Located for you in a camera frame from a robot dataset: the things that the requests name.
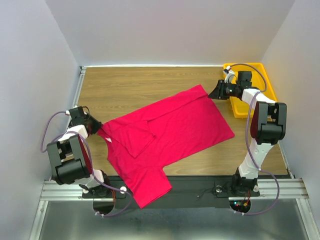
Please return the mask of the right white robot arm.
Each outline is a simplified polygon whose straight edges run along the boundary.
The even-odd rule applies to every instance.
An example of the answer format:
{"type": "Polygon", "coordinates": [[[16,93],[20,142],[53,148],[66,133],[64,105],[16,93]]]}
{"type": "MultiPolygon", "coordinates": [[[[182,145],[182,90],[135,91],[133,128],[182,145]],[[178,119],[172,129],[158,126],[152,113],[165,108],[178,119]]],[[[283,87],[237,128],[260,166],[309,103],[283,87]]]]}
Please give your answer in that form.
{"type": "Polygon", "coordinates": [[[244,192],[258,191],[258,174],[268,152],[286,134],[287,105],[276,102],[252,86],[252,72],[239,71],[235,74],[224,69],[225,79],[218,81],[208,95],[210,99],[228,100],[238,98],[249,105],[245,131],[250,132],[251,142],[245,136],[247,154],[232,176],[231,192],[242,195],[244,192]]]}

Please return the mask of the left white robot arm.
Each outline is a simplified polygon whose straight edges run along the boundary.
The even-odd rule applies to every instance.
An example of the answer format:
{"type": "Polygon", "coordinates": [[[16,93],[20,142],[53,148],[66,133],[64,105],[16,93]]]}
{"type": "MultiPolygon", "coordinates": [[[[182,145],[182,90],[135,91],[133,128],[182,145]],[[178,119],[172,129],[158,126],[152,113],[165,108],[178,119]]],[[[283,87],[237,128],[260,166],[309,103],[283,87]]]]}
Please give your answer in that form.
{"type": "Polygon", "coordinates": [[[102,123],[90,114],[87,106],[74,106],[63,113],[70,117],[66,132],[41,149],[48,154],[53,180],[58,185],[78,185],[84,198],[109,197],[112,191],[108,176],[93,168],[85,142],[98,132],[102,123]]]}

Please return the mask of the yellow plastic bin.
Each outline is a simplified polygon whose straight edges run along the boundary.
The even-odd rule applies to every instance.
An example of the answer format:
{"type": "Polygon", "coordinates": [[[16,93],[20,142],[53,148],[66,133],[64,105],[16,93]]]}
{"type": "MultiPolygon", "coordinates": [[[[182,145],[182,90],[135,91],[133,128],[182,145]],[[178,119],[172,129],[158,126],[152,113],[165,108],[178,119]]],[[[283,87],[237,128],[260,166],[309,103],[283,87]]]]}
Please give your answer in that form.
{"type": "MultiPolygon", "coordinates": [[[[268,78],[267,72],[264,68],[264,65],[260,62],[249,62],[247,63],[247,65],[251,65],[252,67],[257,69],[263,75],[265,81],[256,70],[246,65],[235,65],[231,67],[231,70],[235,73],[237,77],[238,77],[239,71],[250,71],[252,73],[252,78],[251,78],[252,86],[259,88],[260,90],[264,90],[266,88],[266,91],[263,94],[269,99],[277,102],[278,100],[276,98],[271,82],[268,78]]],[[[248,111],[249,111],[248,103],[241,101],[237,97],[231,97],[230,104],[231,104],[231,108],[235,118],[237,119],[247,118],[248,111]]]]}

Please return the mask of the red t shirt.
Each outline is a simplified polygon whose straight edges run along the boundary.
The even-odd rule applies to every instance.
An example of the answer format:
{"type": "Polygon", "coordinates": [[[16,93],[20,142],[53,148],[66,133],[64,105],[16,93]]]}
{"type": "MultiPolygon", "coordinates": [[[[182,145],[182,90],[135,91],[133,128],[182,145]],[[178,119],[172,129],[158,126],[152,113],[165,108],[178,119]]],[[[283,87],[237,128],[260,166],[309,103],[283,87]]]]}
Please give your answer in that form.
{"type": "Polygon", "coordinates": [[[234,137],[201,85],[104,123],[107,160],[140,208],[171,189],[164,167],[234,137]]]}

